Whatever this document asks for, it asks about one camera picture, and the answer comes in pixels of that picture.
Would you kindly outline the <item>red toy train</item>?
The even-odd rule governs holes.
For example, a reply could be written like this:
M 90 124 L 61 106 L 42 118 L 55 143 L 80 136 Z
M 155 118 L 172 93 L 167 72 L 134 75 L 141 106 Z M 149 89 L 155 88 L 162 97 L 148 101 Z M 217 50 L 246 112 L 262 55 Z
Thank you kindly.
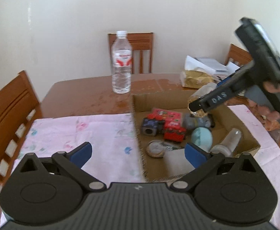
M 163 138 L 167 141 L 181 143 L 186 135 L 186 128 L 177 121 L 166 121 L 163 126 Z

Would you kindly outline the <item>grey toy elephant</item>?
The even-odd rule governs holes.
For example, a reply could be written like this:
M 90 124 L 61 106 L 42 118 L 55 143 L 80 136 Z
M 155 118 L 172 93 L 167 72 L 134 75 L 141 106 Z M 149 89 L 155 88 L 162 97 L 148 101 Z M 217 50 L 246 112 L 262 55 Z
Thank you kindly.
M 183 117 L 182 126 L 186 128 L 187 131 L 192 131 L 198 127 L 210 128 L 210 125 L 208 115 L 204 117 L 194 117 L 190 114 L 185 114 Z

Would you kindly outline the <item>clear water bottle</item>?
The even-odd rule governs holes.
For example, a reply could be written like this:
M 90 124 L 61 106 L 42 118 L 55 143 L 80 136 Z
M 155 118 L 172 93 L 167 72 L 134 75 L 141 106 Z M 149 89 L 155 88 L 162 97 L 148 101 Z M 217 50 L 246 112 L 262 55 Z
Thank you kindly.
M 127 31 L 117 31 L 111 47 L 112 90 L 116 94 L 127 94 L 131 90 L 132 46 Z

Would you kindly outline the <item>large clear plastic jar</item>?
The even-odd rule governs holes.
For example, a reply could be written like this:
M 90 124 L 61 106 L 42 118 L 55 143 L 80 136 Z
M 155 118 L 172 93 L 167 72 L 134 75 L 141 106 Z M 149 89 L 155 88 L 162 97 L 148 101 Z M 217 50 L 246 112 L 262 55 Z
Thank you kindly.
M 254 116 L 262 123 L 263 127 L 268 131 L 270 136 L 277 142 L 280 143 L 280 122 L 269 115 L 267 108 L 258 106 L 255 102 L 247 99 L 248 107 Z

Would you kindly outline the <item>wooden chair far middle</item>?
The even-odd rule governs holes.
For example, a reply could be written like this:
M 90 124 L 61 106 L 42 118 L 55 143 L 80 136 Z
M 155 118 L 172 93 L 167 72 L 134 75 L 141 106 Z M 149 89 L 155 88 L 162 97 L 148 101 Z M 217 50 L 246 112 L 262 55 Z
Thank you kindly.
M 150 33 L 128 33 L 127 39 L 132 46 L 132 74 L 135 72 L 135 61 L 133 53 L 136 51 L 139 54 L 139 64 L 138 72 L 139 74 L 144 73 L 144 52 L 148 52 L 148 73 L 152 73 L 152 55 L 153 55 L 153 44 L 154 44 L 154 34 Z M 111 57 L 111 47 L 116 40 L 116 34 L 108 34 L 108 44 L 111 59 L 111 73 L 112 73 L 112 57 Z

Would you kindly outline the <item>light blue round case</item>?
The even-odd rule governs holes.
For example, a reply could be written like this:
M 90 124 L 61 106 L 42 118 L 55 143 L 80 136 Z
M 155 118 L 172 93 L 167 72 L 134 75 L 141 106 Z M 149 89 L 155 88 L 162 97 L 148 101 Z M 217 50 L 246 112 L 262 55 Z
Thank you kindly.
M 196 128 L 191 134 L 191 143 L 195 144 L 202 150 L 209 152 L 213 143 L 211 131 L 204 127 Z

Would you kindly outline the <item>blue black toy cube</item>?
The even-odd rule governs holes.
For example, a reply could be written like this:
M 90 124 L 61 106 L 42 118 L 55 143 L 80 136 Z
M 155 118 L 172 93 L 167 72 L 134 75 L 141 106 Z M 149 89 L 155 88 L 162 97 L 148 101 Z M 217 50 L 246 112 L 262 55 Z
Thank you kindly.
M 150 113 L 142 121 L 141 133 L 146 136 L 156 136 L 163 132 L 165 120 L 161 115 Z

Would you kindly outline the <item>wooden chair far right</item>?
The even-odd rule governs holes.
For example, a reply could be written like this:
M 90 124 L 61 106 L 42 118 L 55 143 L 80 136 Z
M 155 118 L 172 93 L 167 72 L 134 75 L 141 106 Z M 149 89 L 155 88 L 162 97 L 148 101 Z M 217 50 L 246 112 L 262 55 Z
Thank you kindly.
M 234 44 L 230 44 L 229 52 L 225 58 L 224 65 L 227 65 L 229 61 L 235 63 L 238 66 L 248 64 L 253 60 L 250 53 Z

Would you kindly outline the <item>wooden chair left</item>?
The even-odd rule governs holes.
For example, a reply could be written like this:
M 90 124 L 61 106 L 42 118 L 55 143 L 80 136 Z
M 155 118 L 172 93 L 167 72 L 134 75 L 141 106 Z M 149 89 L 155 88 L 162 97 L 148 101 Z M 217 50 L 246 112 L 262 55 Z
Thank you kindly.
M 0 90 L 0 185 L 10 176 L 24 137 L 16 132 L 21 125 L 31 127 L 33 120 L 28 115 L 37 110 L 40 102 L 26 71 Z

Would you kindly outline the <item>white plastic container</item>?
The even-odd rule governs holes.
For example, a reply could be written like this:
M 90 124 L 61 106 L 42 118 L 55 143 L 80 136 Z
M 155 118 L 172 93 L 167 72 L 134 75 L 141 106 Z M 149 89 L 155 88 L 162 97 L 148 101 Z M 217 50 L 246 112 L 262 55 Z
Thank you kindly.
M 169 176 L 184 175 L 195 169 L 186 159 L 184 149 L 175 149 L 165 152 L 163 161 Z

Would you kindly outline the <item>stack of papers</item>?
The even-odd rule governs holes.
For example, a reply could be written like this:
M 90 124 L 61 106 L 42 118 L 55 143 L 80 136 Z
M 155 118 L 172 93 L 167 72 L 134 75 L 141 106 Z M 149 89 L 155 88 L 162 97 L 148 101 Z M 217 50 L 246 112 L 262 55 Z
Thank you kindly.
M 231 61 L 228 61 L 228 63 L 224 65 L 212 58 L 197 58 L 197 60 L 214 69 L 216 76 L 229 76 L 240 68 Z

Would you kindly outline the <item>gold tissue pack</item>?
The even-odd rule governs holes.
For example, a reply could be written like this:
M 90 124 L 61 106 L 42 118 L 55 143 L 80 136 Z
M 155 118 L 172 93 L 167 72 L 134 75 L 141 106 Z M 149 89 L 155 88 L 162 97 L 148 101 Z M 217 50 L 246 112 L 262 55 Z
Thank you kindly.
M 184 88 L 199 89 L 202 86 L 213 83 L 214 69 L 191 56 L 185 59 L 184 70 L 180 73 L 181 85 Z

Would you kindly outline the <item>wooden chair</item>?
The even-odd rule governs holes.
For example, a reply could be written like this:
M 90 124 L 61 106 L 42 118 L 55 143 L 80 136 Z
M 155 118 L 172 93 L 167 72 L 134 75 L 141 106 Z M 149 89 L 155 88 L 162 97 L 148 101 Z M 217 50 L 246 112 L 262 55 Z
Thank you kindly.
M 40 102 L 26 71 L 0 90 L 0 185 L 10 176 L 24 137 L 16 132 L 21 125 L 31 127 L 33 120 L 28 115 L 37 110 Z
M 229 61 L 235 63 L 238 66 L 248 64 L 253 60 L 250 53 L 234 44 L 230 44 L 229 52 L 225 58 L 224 65 L 227 65 Z
M 144 73 L 144 52 L 148 52 L 148 73 L 152 73 L 152 55 L 153 55 L 153 44 L 154 44 L 154 34 L 150 33 L 128 33 L 127 39 L 132 46 L 132 74 L 135 72 L 135 61 L 133 53 L 136 51 L 139 54 L 139 64 L 138 72 L 139 74 Z M 108 34 L 108 44 L 111 59 L 111 73 L 112 73 L 112 57 L 111 57 L 111 47 L 116 40 L 116 34 Z

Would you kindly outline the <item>red card box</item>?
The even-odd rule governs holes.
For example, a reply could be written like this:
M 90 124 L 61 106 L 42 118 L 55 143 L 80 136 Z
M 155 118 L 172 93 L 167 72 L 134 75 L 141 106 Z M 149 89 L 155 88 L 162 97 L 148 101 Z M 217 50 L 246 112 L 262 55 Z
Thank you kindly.
M 152 113 L 156 120 L 163 120 L 165 122 L 178 122 L 182 123 L 182 113 L 176 111 L 169 111 L 160 108 L 153 108 Z

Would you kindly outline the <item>clear plastic cup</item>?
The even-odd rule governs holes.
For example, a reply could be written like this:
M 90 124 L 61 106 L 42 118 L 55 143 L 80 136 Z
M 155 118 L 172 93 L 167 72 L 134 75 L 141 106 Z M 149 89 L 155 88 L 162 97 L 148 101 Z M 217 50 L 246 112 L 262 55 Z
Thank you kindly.
M 225 157 L 232 157 L 235 149 L 237 148 L 242 138 L 242 132 L 236 128 L 233 128 L 220 142 L 213 146 L 210 150 L 213 154 L 223 154 Z

